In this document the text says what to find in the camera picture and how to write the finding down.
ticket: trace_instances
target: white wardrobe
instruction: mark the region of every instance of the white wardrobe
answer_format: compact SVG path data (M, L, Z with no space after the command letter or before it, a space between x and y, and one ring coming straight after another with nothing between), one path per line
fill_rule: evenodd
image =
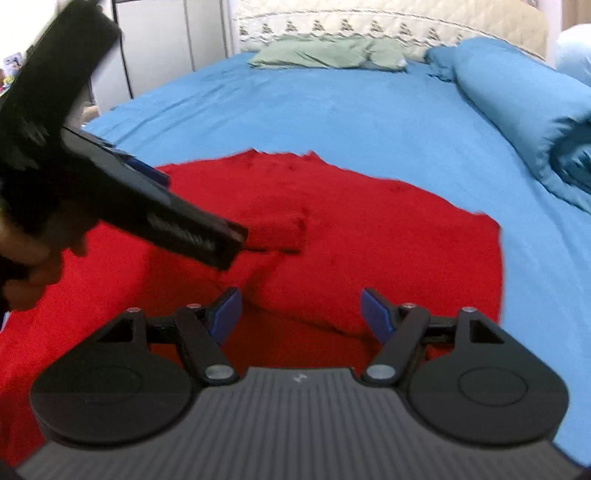
M101 0L123 32L92 78L101 113L232 54L223 0Z

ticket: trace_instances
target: headboard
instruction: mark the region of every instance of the headboard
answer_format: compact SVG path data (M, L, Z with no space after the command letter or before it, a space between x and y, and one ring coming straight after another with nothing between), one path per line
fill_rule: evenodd
M397 38L417 48L500 38L545 59L548 24L533 0L237 0L234 45L248 50L286 35Z

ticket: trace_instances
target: blue comforter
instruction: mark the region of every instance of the blue comforter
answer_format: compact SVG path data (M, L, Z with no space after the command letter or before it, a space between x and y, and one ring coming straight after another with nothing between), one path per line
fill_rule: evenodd
M591 216L549 194L457 84L426 65L259 71L249 58L178 79L88 130L152 165L314 150L487 213L502 226L503 327L564 378L570 406L556 442L591 463Z
M490 38L429 53L549 192L591 213L591 87Z

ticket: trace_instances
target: blue bed sheet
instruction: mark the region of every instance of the blue bed sheet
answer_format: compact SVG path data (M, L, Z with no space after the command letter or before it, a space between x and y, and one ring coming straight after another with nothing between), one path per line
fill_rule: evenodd
M88 130L154 166L248 148L313 150L487 213L502 226L502 324L564 378L570 407L556 443L591 463L591 216L548 193L457 86L427 66L259 71L248 59L178 79Z

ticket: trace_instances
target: red garment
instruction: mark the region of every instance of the red garment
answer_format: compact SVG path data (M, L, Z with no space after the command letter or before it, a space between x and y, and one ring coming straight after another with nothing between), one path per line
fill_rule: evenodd
M498 317L499 228L485 215L313 153L248 151L162 170L181 197L250 227L250 251L218 273L108 226L92 231L89 257L66 255L63 281L0 335L0 455L9 463L42 442L28 407L33 379L127 307L169 314L239 287L244 314L224 350L241 371L362 368L379 348L359 314L364 287L434 314L474 305Z

